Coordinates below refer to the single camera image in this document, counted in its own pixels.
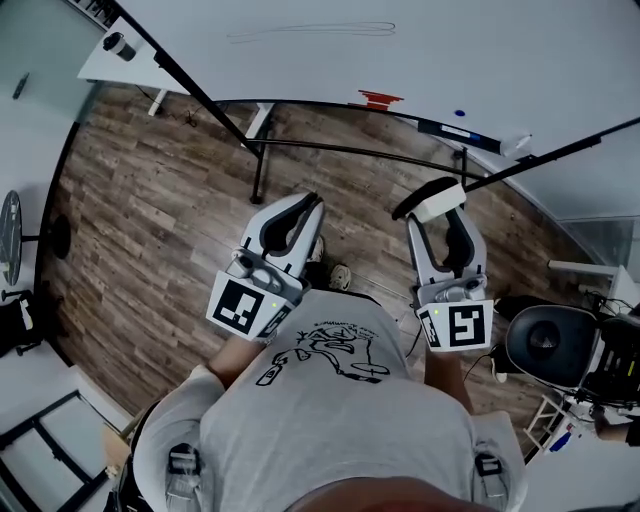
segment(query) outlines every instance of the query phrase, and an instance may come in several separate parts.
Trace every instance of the graphic print on shirt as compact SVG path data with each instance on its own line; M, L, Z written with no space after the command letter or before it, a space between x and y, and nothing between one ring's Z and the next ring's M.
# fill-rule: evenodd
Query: graphic print on shirt
M290 358L303 362L312 356L326 358L336 374L347 379L377 384L377 376L389 375L386 366L371 361L370 347L377 334L369 329L347 322L320 322L311 332L298 332L296 348L276 354L269 368L256 382L257 386L269 386Z

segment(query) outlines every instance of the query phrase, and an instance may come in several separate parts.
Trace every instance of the wooden floor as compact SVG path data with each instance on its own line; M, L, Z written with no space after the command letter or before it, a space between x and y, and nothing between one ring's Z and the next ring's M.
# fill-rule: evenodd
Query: wooden floor
M70 359L132 413L212 356L227 333L204 318L217 270L230 260L258 207L248 197L255 159L189 97L170 95L149 117L133 87L105 87L73 144L53 215L68 215L73 241L65 261L48 255L44 277L65 299L61 317ZM185 124L193 114L197 126ZM253 105L227 114L245 130ZM281 106L272 134L348 144L452 163L452 151L396 119L338 109ZM414 280L397 203L441 173L403 163L308 149L272 148L265 202L300 191L325 199L328 257L349 265L352 289L370 294L398 321L408 349L419 324L409 308ZM476 165L471 171L482 172ZM548 259L587 261L530 203L498 183L473 192L467 212L485 237L490 295L531 293L579 300L574 284L546 268ZM429 224L440 236L441 225ZM496 340L506 324L497 319ZM410 357L417 378L424 338ZM477 352L465 355L469 367ZM483 359L467 384L479 412L507 410L516 430L537 408L544 387L527 377L496 384ZM523 450L526 438L519 434Z

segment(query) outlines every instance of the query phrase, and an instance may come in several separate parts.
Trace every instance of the person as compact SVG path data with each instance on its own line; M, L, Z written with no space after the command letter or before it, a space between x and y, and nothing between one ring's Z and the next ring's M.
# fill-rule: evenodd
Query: person
M596 405L591 409L597 436L603 441L618 441L629 446L640 446L640 419L612 425L605 417L604 408Z
M520 507L507 413L474 415L451 353L427 353L412 380L396 322L344 293L341 267L339 290L309 291L270 344L229 338L150 413L133 467L154 511Z

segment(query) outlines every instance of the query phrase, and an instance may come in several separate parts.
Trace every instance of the metal frame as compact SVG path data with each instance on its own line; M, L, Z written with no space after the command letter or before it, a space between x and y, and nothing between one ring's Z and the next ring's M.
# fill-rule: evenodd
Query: metal frame
M164 68L164 70L169 73L182 87L184 87L196 100L198 100L222 125L227 128L239 141L242 145L244 145L249 151L251 151L254 156L257 158L257 167L256 167L256 177L253 185L253 193L251 195L251 202L256 204L261 201L261 198L258 196L258 189L260 184L260 174L262 170L262 166L264 163L264 153L266 145L280 145L280 146L293 146L293 147L306 147L306 148L314 148L321 150L329 150L329 151L338 151L343 153L352 153L357 155L364 156L373 156L377 158L385 158L388 160L396 160L406 163L411 163L415 165L420 165L423 167L430 167L432 169L437 169L444 172L449 172L451 174L455 174L461 176L463 178L463 183L466 183L466 178L474 178L474 183L470 185L463 185L465 192L471 192L473 190L477 190L482 187L486 187L487 185L491 185L492 183L496 183L498 181L502 181L506 178L510 178L515 176L516 174L520 174L522 172L534 169L536 167L540 167L546 163L549 163L553 160L558 160L560 158L564 158L565 156L571 155L573 153L577 153L578 151L582 151L583 149L593 147L602 142L602 137L606 135L610 135L617 131L623 130L630 126L634 126L636 124L640 124L640 117L636 117L631 119L625 123L616 125L607 130L601 131L584 139L578 140L571 144L567 144L561 148L558 148L554 151L550 151L541 156L530 156L522 159L519 163L505 169L503 171L497 172L487 177L480 177L476 174L472 174L466 171L467 167L467 151L466 149L462 152L462 170L456 169L454 167L448 167L445 165L435 164L433 162L429 162L427 160L414 159L409 157L404 157L401 155L394 155L391 153L383 153L379 151L371 151L361 148L354 148L349 146L338 146L332 144L320 144L314 142L305 142L298 140L282 140L282 139L269 139L266 134L263 137L258 138L248 138L246 137L238 127L225 115L225 113L217 106L216 102L214 102L211 98L207 96L207 94L198 87L198 85L187 75L187 73L178 65L176 61L174 61L163 49L162 47L140 26L140 24L133 19L122 7L120 6L120 15L131 25L134 30L136 30L155 50L156 56L155 60L158 64ZM378 109L369 108L361 105L345 105L339 103L329 103L329 102L319 102L319 101L304 101L304 100L283 100L283 99L242 99L242 100L228 100L220 103L236 103L236 102L246 102L246 103L273 103L274 106L276 104L297 104L297 105L312 105L312 106L322 106L322 107L334 107L334 108L346 108L352 110L361 110L366 112L375 112L383 115L390 115L394 117L400 117L403 119L410 119L418 122L418 129L421 132L430 133L432 135L436 135L438 137L454 140L456 142L462 142L467 145L475 146L482 148L486 151L490 151L493 153L499 154L500 141L492 139L490 137L486 137L484 135L471 133L473 137L470 139L466 139L459 135L451 134L448 131L442 130L442 127L450 127L456 128L450 125L444 125L443 123L438 123L437 121L432 121L430 119L425 119L418 116L412 116L409 114L403 114L400 112L390 112L383 111Z
M74 391L68 395L63 396L59 400L55 401L48 407L45 407L40 412L37 412L30 418L27 418L23 422L19 423L11 430L0 434L0 452L7 446L15 442L17 439L25 435L30 430L35 430L42 440L49 447L53 453L53 457L62 462L69 470L82 482L82 486L73 494L59 509L57 512L72 512L80 508L80 506L90 498L94 492L106 481L107 474L105 471L101 471L96 477L91 477L82 469L76 461L74 461L69 454L62 448L57 441L49 434L47 429L40 423L40 419L55 411L57 408L67 403L70 400L77 398L84 401L79 391ZM25 492L20 483L9 471L9 468L0 459L0 478L4 480L5 484L16 497L20 504L27 510L27 512L40 512L40 508L35 504L31 497Z

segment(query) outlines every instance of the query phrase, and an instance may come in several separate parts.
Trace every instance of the gray t-shirt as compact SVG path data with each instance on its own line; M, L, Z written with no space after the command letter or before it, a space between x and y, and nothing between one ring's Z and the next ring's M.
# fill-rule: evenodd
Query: gray t-shirt
M517 510L524 463L508 415L471 417L413 381L398 339L375 302L309 292L229 390L198 367L154 410L134 461L141 492L166 510L168 450L191 436L202 510L283 512L333 482L398 476ZM479 453L497 457L502 473L481 478Z

